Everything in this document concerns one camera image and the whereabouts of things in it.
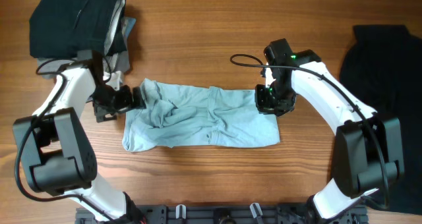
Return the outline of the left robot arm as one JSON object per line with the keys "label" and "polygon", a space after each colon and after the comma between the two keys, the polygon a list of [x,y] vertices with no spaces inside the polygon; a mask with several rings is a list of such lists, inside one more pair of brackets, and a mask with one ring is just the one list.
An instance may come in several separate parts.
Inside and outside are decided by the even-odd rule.
{"label": "left robot arm", "polygon": [[57,81],[43,105],[17,119],[15,182],[26,198],[37,202],[72,199],[98,223],[145,223],[146,216],[129,195],[114,189],[98,173],[96,155],[80,123],[87,101],[97,121],[106,115],[144,109],[140,88],[115,89],[104,78],[104,56],[82,50],[76,59],[53,70]]}

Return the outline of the folded blue garment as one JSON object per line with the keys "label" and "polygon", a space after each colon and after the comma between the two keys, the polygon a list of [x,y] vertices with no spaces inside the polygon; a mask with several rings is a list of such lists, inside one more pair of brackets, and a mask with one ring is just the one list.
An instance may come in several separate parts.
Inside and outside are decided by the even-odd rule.
{"label": "folded blue garment", "polygon": [[131,17],[127,17],[127,16],[125,16],[123,18],[122,33],[123,33],[125,39],[127,39],[129,37],[131,30],[133,29],[135,23],[136,23],[135,18],[131,18]]}

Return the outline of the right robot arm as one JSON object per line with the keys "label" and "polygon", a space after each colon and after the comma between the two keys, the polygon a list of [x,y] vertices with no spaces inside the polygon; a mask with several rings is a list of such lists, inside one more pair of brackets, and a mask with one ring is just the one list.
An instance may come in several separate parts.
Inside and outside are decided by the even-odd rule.
{"label": "right robot arm", "polygon": [[334,133],[330,180],[306,203],[304,223],[329,223],[361,202],[381,209],[390,204],[390,185],[404,175],[398,118],[357,99],[328,71],[312,50],[293,52],[285,39],[270,42],[259,63],[264,85],[257,85],[260,113],[279,117],[304,97]]}

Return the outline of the black t-shirt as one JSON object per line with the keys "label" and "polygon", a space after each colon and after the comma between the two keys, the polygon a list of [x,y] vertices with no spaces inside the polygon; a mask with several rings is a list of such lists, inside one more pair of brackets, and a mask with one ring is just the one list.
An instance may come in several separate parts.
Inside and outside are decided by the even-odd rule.
{"label": "black t-shirt", "polygon": [[400,121],[405,174],[390,189],[390,211],[421,214],[421,38],[404,25],[355,25],[340,83]]}

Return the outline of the light blue t-shirt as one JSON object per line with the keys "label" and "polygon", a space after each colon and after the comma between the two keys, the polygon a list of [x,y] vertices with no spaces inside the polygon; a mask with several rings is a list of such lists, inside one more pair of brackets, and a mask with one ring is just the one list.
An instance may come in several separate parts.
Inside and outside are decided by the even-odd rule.
{"label": "light blue t-shirt", "polygon": [[164,84],[144,79],[144,109],[126,114],[122,145],[128,152],[156,146],[259,148],[280,142],[275,115],[255,105],[254,90]]}

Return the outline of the folded dark green trousers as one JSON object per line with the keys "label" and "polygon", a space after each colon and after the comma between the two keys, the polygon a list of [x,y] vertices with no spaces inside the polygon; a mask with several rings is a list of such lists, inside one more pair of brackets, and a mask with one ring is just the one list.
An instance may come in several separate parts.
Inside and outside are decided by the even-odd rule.
{"label": "folded dark green trousers", "polygon": [[91,49],[127,49],[122,30],[126,0],[41,0],[30,17],[30,55],[70,58]]}

